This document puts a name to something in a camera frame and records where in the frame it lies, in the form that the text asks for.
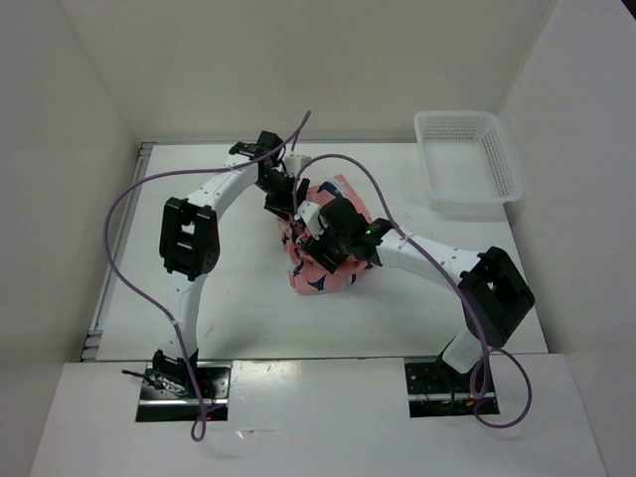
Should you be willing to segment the pink shark print shorts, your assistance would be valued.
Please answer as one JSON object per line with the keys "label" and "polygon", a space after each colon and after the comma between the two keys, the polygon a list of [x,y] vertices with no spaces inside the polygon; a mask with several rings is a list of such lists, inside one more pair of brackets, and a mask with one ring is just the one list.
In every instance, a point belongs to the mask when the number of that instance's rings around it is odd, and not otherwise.
{"label": "pink shark print shorts", "polygon": [[[306,199],[324,206],[340,195],[348,199],[356,211],[362,214],[368,222],[371,220],[366,205],[342,174],[334,176],[319,186],[311,186],[308,189]],[[305,231],[304,226],[281,218],[277,219],[277,225],[282,248],[288,255],[290,262],[289,283],[299,295],[337,292],[354,285],[375,268],[372,263],[357,260],[349,255],[334,273],[329,273],[301,248],[298,240],[301,239],[301,242],[305,243],[311,238],[311,234]]]}

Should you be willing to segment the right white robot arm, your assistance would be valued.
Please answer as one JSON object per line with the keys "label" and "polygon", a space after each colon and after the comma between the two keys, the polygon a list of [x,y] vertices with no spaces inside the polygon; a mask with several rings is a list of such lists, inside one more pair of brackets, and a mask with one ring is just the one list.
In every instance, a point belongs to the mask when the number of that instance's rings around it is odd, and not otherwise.
{"label": "right white robot arm", "polygon": [[310,234],[303,250],[329,272],[352,257],[413,273],[458,295],[465,325],[435,368],[437,382],[448,391],[470,380],[484,350],[504,347],[535,305],[516,264],[496,246],[460,249],[409,234],[387,219],[371,222],[344,197],[325,205],[305,201],[296,218]]}

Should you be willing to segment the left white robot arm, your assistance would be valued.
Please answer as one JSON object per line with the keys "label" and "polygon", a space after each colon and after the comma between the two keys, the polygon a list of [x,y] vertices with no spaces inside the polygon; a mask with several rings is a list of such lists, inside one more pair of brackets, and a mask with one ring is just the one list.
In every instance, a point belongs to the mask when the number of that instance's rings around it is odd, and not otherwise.
{"label": "left white robot arm", "polygon": [[293,214],[294,179],[284,165],[283,149],[278,135],[262,131],[254,143],[239,142],[230,149],[225,172],[164,205],[159,253],[169,273],[166,308],[180,336],[158,348],[152,370],[176,397],[189,396],[199,382],[197,319],[206,277],[220,258],[219,221],[224,212],[255,186],[265,194],[266,210],[283,220]]}

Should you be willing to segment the white plastic basket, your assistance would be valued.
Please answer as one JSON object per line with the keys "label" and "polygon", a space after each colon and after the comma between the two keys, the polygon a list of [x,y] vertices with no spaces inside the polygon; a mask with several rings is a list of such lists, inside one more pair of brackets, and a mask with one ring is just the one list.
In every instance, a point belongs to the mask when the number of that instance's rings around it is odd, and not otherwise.
{"label": "white plastic basket", "polygon": [[486,111],[432,110],[413,118],[425,190],[441,210],[470,210],[523,197],[516,149]]}

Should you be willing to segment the aluminium table edge rail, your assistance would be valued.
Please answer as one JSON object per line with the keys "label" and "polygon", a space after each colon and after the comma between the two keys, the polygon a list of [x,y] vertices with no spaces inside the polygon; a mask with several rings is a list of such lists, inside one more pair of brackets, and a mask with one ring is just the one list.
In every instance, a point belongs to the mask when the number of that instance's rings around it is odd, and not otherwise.
{"label": "aluminium table edge rail", "polygon": [[[136,183],[145,177],[154,145],[154,142],[141,144],[131,183]],[[111,217],[108,240],[111,258],[117,266],[120,266],[121,256],[125,252],[140,192],[141,186],[138,186],[134,191],[128,193],[116,206]],[[118,277],[108,264],[82,345],[79,356],[81,363],[94,363],[97,361],[101,338],[107,324],[108,308],[117,282]]]}

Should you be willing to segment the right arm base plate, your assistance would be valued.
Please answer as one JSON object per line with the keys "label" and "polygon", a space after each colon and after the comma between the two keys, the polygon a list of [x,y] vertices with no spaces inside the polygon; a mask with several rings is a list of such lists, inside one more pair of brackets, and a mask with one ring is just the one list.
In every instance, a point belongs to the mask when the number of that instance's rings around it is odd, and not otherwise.
{"label": "right arm base plate", "polygon": [[404,360],[410,418],[499,414],[493,383],[481,399],[470,388],[471,372],[459,374],[436,357]]}

